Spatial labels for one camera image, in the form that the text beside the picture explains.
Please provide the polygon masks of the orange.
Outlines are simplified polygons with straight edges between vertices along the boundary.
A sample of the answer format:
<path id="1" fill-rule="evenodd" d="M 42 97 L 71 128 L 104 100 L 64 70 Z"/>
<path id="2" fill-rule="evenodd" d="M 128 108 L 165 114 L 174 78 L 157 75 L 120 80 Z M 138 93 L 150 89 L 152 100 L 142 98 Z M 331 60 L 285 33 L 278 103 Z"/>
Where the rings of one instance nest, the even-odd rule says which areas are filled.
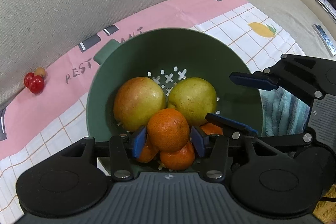
<path id="1" fill-rule="evenodd" d="M 189 124 L 175 109 L 159 110 L 146 129 L 151 143 L 163 152 L 177 152 L 189 141 Z"/>
<path id="2" fill-rule="evenodd" d="M 215 124 L 212 124 L 210 122 L 203 124 L 201 126 L 201 129 L 204 131 L 207 135 L 223 135 L 223 129 L 219 126 L 216 126 Z"/>
<path id="3" fill-rule="evenodd" d="M 195 160 L 194 147 L 190 141 L 176 152 L 160 152 L 161 163 L 171 170 L 186 170 Z"/>
<path id="4" fill-rule="evenodd" d="M 147 137 L 146 142 L 141 151 L 141 154 L 137 158 L 137 161 L 141 163 L 150 162 L 151 160 L 155 158 L 158 152 L 159 152 L 159 149 L 155 145 L 153 145 L 149 137 Z"/>

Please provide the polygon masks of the yellow-green pear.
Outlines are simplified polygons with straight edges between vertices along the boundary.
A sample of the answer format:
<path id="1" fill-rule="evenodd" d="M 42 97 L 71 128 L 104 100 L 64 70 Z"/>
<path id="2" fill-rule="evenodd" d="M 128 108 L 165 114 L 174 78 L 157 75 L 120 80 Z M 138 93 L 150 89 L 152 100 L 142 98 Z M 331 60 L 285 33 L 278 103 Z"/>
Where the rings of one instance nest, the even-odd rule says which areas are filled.
<path id="1" fill-rule="evenodd" d="M 173 87 L 167 106 L 179 111 L 190 126 L 201 126 L 207 122 L 206 115 L 216 111 L 217 93 L 208 81 L 187 78 Z"/>

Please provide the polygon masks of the red cherry tomato front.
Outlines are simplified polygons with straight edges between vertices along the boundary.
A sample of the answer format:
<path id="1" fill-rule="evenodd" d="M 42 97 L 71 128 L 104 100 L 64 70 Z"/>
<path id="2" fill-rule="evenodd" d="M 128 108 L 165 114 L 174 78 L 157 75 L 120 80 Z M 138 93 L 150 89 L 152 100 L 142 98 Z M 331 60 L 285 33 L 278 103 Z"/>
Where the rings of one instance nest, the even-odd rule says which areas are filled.
<path id="1" fill-rule="evenodd" d="M 34 76 L 29 83 L 29 90 L 33 94 L 39 94 L 45 86 L 44 78 L 40 75 Z"/>

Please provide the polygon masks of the red cherry tomato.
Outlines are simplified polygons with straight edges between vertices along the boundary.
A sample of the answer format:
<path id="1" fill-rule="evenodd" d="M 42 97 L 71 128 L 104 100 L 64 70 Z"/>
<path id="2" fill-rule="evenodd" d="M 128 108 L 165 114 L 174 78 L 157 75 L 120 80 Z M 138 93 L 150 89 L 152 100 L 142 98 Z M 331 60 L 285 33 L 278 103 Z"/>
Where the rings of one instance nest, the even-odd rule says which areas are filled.
<path id="1" fill-rule="evenodd" d="M 29 83 L 29 90 L 33 94 L 39 94 L 45 86 L 44 78 L 40 75 L 34 76 Z"/>
<path id="2" fill-rule="evenodd" d="M 29 72 L 29 73 L 27 73 L 27 74 L 25 75 L 24 80 L 23 80 L 23 83 L 24 83 L 24 86 L 25 86 L 26 88 L 29 87 L 30 81 L 31 81 L 31 79 L 32 79 L 33 77 L 34 77 L 34 73 L 33 73 L 33 72 Z"/>

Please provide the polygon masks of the striped teal clothing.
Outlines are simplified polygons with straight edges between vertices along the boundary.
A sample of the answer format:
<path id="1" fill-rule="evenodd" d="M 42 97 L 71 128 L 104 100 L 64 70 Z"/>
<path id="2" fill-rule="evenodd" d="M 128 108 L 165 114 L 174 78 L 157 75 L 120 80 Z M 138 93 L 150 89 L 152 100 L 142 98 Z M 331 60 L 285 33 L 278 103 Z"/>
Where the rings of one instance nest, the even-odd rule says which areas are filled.
<path id="1" fill-rule="evenodd" d="M 261 136 L 282 136 L 302 133 L 310 107 L 283 88 L 260 91 L 263 107 Z"/>

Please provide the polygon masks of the pink and white tablecloth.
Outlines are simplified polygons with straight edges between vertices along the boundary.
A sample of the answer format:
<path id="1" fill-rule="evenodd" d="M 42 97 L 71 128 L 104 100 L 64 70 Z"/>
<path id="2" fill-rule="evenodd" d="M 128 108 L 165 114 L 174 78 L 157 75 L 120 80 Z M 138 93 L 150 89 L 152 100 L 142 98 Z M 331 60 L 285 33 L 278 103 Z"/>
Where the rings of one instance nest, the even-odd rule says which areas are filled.
<path id="1" fill-rule="evenodd" d="M 14 223 L 23 214 L 15 191 L 19 175 L 87 136 L 87 96 L 98 69 L 94 55 L 111 39 L 123 43 L 166 27 L 220 40 L 251 71 L 274 65 L 283 53 L 303 54 L 273 17 L 247 0 L 169 0 L 103 29 L 47 68 L 41 94 L 25 89 L 1 110 L 1 223 Z"/>

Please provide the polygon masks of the green colander bowl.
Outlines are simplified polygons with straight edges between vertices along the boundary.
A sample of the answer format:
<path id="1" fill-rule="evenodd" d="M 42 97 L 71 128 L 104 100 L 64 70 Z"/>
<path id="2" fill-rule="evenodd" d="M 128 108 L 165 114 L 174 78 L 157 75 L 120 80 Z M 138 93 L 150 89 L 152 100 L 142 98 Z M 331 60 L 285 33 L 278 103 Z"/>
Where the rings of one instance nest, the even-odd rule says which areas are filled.
<path id="1" fill-rule="evenodd" d="M 113 116 L 120 86 L 135 77 L 149 77 L 167 94 L 181 80 L 199 77 L 216 90 L 216 113 L 262 132 L 260 92 L 234 84 L 232 72 L 247 73 L 242 59 L 224 43 L 201 32 L 163 28 L 121 44 L 109 41 L 96 53 L 98 70 L 88 94 L 87 127 L 95 141 L 124 133 Z"/>

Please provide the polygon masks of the small brown fruit by sofa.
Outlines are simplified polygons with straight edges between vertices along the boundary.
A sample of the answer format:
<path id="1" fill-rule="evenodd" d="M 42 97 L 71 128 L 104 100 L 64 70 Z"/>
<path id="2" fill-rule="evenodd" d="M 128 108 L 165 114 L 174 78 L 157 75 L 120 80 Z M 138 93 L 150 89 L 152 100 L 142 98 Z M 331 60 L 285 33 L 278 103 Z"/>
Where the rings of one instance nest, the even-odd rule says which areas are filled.
<path id="1" fill-rule="evenodd" d="M 45 71 L 45 69 L 43 67 L 38 67 L 37 69 L 35 69 L 34 75 L 35 76 L 40 76 L 44 79 L 47 76 L 47 72 Z"/>

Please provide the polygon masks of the red cherry tomato back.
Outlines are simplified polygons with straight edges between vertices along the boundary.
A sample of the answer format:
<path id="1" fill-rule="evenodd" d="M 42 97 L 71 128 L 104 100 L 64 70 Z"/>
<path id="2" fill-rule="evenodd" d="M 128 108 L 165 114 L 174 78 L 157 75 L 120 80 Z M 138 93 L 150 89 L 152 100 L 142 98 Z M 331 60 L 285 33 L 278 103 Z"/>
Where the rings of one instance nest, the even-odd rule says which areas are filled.
<path id="1" fill-rule="evenodd" d="M 32 79 L 33 77 L 34 77 L 34 73 L 33 73 L 33 72 L 29 72 L 29 73 L 27 73 L 27 74 L 25 75 L 24 80 L 23 80 L 23 83 L 24 83 L 24 86 L 25 86 L 26 88 L 29 87 L 30 81 L 31 81 L 31 79 Z"/>

